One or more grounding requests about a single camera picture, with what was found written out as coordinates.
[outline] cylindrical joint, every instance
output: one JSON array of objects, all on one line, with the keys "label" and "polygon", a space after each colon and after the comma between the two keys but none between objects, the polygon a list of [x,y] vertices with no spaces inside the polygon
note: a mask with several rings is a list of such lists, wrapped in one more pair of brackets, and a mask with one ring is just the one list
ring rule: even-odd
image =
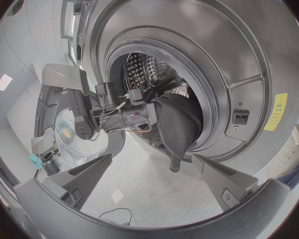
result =
[{"label": "cylindrical joint", "polygon": [[144,117],[148,119],[145,104],[122,108],[121,113],[119,114],[104,116],[103,129],[108,132],[110,130],[143,125],[146,124],[146,119]]},{"label": "cylindrical joint", "polygon": [[54,155],[52,155],[50,159],[48,159],[45,162],[42,162],[41,164],[48,176],[60,172],[61,164]]}]

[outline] stainless steel drum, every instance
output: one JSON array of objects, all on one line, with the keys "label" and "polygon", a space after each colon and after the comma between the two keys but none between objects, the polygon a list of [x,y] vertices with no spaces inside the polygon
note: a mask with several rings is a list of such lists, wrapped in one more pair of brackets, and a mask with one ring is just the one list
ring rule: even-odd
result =
[{"label": "stainless steel drum", "polygon": [[197,98],[204,128],[185,160],[253,175],[295,127],[299,27],[279,0],[84,0],[75,29],[94,84]]}]

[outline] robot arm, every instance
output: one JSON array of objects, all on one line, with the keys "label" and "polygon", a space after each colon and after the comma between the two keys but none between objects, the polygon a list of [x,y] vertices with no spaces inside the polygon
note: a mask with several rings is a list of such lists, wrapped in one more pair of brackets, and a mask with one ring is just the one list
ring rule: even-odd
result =
[{"label": "robot arm", "polygon": [[75,132],[83,140],[94,139],[103,129],[115,133],[147,124],[143,137],[161,149],[171,160],[170,170],[178,172],[189,146],[202,130],[202,114],[195,104],[178,94],[164,94],[150,103],[143,101],[140,89],[129,90],[120,100],[113,82],[96,86],[93,107],[86,72],[74,66],[47,64],[42,71],[42,88],[38,99],[32,152],[42,161],[48,175],[60,171],[52,154],[54,118],[63,88],[75,118]]}]

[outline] cable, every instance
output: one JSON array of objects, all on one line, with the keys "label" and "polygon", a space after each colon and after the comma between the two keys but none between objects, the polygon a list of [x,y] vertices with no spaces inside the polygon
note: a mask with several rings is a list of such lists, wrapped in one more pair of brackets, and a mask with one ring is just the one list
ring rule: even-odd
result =
[{"label": "cable", "polygon": [[104,113],[105,113],[105,96],[103,96],[102,117],[101,117],[101,123],[100,123],[99,132],[101,131],[101,129],[102,129],[102,127],[103,127]]},{"label": "cable", "polygon": [[140,116],[140,117],[142,117],[142,118],[144,118],[144,119],[146,120],[146,123],[147,123],[147,125],[149,126],[149,129],[148,129],[148,130],[116,130],[115,132],[138,132],[138,133],[147,133],[147,132],[151,131],[151,130],[152,130],[152,125],[150,124],[150,122],[148,121],[148,119],[145,118],[145,117],[142,116],[142,115],[139,115],[139,114],[137,114],[137,116]]},{"label": "cable", "polygon": [[91,116],[91,117],[94,117],[94,118],[100,118],[100,117],[103,117],[103,116],[112,114],[113,112],[117,111],[118,109],[120,109],[120,108],[121,108],[123,105],[125,105],[125,104],[126,104],[126,102],[123,102],[123,103],[121,103],[118,107],[116,107],[115,110],[112,110],[112,111],[110,111],[110,112],[108,112],[108,113],[106,113],[106,114],[103,114],[103,113],[102,113],[101,115]]},{"label": "cable", "polygon": [[118,209],[124,209],[124,210],[128,210],[129,212],[130,212],[130,214],[131,214],[131,218],[130,218],[130,221],[128,221],[128,222],[125,222],[124,224],[122,224],[122,225],[130,225],[131,224],[131,221],[132,221],[132,212],[131,212],[131,210],[130,209],[128,209],[128,208],[124,208],[124,207],[119,207],[119,208],[116,208],[116,209],[113,209],[113,210],[110,210],[110,211],[107,211],[107,212],[104,212],[104,213],[102,213],[100,216],[99,216],[99,218],[103,215],[103,214],[105,214],[105,213],[110,213],[110,212],[112,212],[112,211],[115,211],[115,210],[118,210]]}]

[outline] black garment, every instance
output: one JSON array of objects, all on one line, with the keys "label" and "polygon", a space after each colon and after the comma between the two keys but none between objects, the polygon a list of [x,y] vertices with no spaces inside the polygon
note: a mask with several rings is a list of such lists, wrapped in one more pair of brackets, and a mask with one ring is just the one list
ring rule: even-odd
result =
[{"label": "black garment", "polygon": [[155,144],[171,159],[170,170],[178,172],[180,162],[203,129],[199,103],[179,94],[163,94],[152,100],[158,123],[142,137]]}]

